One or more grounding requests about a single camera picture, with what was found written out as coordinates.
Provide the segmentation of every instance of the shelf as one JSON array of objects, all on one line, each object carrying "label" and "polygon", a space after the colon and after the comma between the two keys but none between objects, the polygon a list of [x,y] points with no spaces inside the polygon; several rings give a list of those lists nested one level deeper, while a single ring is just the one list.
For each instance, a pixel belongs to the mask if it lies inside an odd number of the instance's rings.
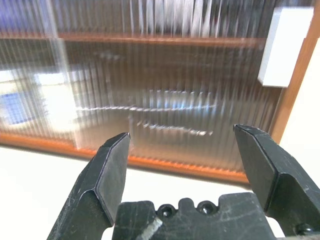
[{"label": "shelf", "polygon": [[[95,42],[95,43],[134,43],[134,44],[160,44],[160,45],[184,45],[202,47],[238,47],[259,48],[263,47],[265,38],[241,38],[241,37],[171,37],[156,35],[131,35],[110,34],[95,32],[61,32],[59,38],[70,42]],[[0,33],[0,39],[50,39],[49,36],[40,33]]]},{"label": "shelf", "polygon": [[[1,133],[0,144],[16,147],[23,147],[38,151],[64,154],[72,157],[81,157],[91,159],[96,151],[90,149],[77,149],[71,141],[61,142],[57,140],[47,140],[39,137],[21,136],[16,134]],[[192,176],[200,176],[211,179],[221,179],[226,181],[248,183],[246,174],[243,172],[234,172],[211,167],[183,164],[177,162],[168,162],[164,160],[128,157],[130,166],[161,170],[171,173],[180,173]]]}]

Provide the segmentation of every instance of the white surface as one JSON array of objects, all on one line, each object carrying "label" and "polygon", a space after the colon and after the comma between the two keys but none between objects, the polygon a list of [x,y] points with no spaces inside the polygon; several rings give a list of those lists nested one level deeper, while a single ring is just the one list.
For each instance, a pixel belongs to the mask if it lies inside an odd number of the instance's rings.
[{"label": "white surface", "polygon": [[318,39],[280,145],[320,186],[320,40]]},{"label": "white surface", "polygon": [[[87,162],[6,147],[0,147],[0,157],[0,239],[47,239]],[[122,201],[150,200],[156,209],[167,203],[178,208],[182,198],[191,198],[195,206],[203,200],[217,205],[222,194],[246,191],[234,185],[128,169]],[[273,219],[271,224],[275,235],[283,236]],[[110,228],[102,239],[111,237]]]},{"label": "white surface", "polygon": [[313,7],[274,10],[258,74],[263,86],[288,87],[313,14]]}]

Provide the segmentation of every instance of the screw hole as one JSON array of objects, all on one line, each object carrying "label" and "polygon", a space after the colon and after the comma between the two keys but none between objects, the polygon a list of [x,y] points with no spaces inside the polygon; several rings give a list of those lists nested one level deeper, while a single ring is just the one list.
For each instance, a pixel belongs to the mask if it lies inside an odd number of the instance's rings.
[{"label": "screw hole", "polygon": [[197,211],[204,214],[204,215],[211,215],[215,214],[218,211],[218,208],[216,205],[214,205],[210,201],[202,201],[198,204],[196,207]]},{"label": "screw hole", "polygon": [[176,209],[171,204],[161,205],[156,212],[157,216],[161,219],[168,219],[173,217],[176,214]]}]

